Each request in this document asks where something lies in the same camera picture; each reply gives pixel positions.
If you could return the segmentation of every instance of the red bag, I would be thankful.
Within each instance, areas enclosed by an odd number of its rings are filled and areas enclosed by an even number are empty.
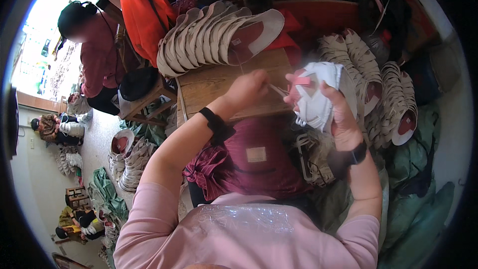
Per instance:
[[[176,13],[168,0],[120,1],[124,24],[135,51],[157,68],[158,43],[174,27]]]

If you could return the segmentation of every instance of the seated worker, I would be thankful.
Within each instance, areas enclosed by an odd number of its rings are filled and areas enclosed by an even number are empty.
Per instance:
[[[67,116],[61,119],[54,114],[49,114],[34,118],[30,125],[33,131],[38,131],[40,138],[46,142],[53,142],[56,144],[63,144],[68,146],[76,146],[83,144],[83,138],[70,136],[66,133],[60,132],[60,123],[78,123],[76,117]]]
[[[82,43],[81,93],[87,98],[88,104],[115,116],[120,110],[111,99],[117,95],[126,73],[114,43],[118,24],[106,13],[97,11],[92,3],[72,2],[61,12],[58,30],[64,39]],[[129,46],[125,46],[124,60],[131,66],[138,64]]]
[[[264,97],[268,83],[263,69],[240,76],[207,108],[228,121]],[[334,108],[337,150],[362,148],[362,132],[344,96],[325,83],[320,91]],[[178,222],[182,171],[213,136],[209,123],[195,114],[149,159],[116,243],[117,269],[376,268],[382,188],[368,150],[347,169],[355,201],[334,236],[299,208],[264,195],[221,195]]]
[[[66,206],[60,214],[55,232],[60,239],[70,238],[84,245],[87,238],[95,240],[104,236],[105,227],[93,210],[73,211]]]

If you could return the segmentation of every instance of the floor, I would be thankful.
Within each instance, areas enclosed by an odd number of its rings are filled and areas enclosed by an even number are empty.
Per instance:
[[[119,117],[93,110],[92,123],[85,132],[84,143],[80,149],[80,154],[83,158],[83,183],[85,186],[92,180],[93,171],[102,166],[105,167],[106,173],[111,179],[111,170],[108,166],[108,153],[110,152],[111,140],[120,130]],[[134,193],[125,192],[118,187],[117,183],[113,184],[115,185],[118,196],[125,200],[126,206],[131,210]],[[187,212],[192,209],[192,204],[187,201],[188,196],[189,193],[186,189],[178,205],[179,220],[182,220]]]

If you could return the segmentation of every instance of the black watch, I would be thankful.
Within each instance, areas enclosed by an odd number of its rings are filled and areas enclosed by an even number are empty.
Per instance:
[[[206,117],[208,121],[207,127],[211,129],[213,133],[211,146],[224,146],[224,141],[236,133],[233,127],[226,125],[222,118],[214,114],[209,108],[204,107],[199,113]]]
[[[327,155],[327,164],[337,180],[344,180],[347,177],[347,169],[349,166],[362,163],[366,155],[367,144],[364,140],[351,151],[338,152],[332,149]]]

